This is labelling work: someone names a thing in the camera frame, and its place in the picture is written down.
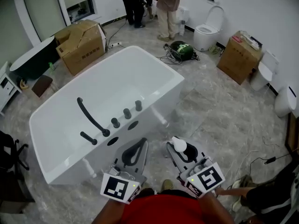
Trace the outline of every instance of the brown box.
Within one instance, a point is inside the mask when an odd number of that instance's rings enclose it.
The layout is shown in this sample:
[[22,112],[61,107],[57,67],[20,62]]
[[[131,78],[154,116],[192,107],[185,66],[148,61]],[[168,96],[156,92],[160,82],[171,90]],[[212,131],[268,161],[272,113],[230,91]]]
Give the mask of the brown box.
[[254,50],[246,41],[238,43],[230,37],[217,67],[238,84],[242,84],[251,70],[258,65],[261,55],[261,49]]
[[98,25],[91,20],[79,21],[55,34],[56,50],[73,76],[104,54]]

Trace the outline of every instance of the khaki pants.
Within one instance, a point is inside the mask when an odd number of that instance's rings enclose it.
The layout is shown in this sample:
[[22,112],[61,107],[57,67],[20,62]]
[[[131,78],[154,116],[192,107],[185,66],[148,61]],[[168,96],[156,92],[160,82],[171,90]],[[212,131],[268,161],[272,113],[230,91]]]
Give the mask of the khaki pants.
[[157,15],[159,20],[160,35],[162,37],[174,37],[177,33],[176,16],[177,11],[166,12],[157,8]]

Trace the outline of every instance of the window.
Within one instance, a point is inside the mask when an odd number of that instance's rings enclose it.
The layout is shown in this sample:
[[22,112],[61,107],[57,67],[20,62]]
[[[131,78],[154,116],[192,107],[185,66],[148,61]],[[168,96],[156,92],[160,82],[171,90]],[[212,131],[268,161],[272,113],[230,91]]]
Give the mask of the window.
[[13,63],[33,46],[19,18],[14,0],[0,0],[0,68]]
[[64,0],[71,23],[94,14],[92,0]]
[[58,0],[24,0],[33,26],[43,41],[65,28]]

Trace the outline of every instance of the toilet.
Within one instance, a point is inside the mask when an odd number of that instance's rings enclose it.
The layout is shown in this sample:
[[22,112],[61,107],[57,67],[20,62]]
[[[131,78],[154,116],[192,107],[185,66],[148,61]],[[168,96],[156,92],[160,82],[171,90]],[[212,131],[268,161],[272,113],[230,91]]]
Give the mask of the toilet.
[[216,45],[224,18],[224,11],[220,6],[214,6],[210,9],[207,20],[199,25],[194,31],[194,47],[199,51],[207,51],[213,45]]
[[294,111],[297,105],[297,97],[290,86],[283,88],[275,99],[274,109],[278,117],[283,117]]
[[272,54],[269,50],[265,51],[265,54],[258,65],[258,70],[253,75],[250,85],[255,91],[259,91],[266,84],[272,81],[272,76],[277,66],[279,65],[279,61],[274,54]]

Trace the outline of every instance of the human hand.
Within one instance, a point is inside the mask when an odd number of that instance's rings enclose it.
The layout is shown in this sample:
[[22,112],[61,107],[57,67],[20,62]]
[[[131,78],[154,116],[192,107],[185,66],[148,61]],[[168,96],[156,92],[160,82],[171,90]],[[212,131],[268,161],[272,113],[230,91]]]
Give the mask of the human hand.
[[219,188],[216,188],[216,189],[215,189],[215,194],[216,194],[216,196],[217,196],[217,195],[221,195],[221,193],[222,193],[223,191],[224,191],[223,188],[220,188],[220,187],[219,187]]

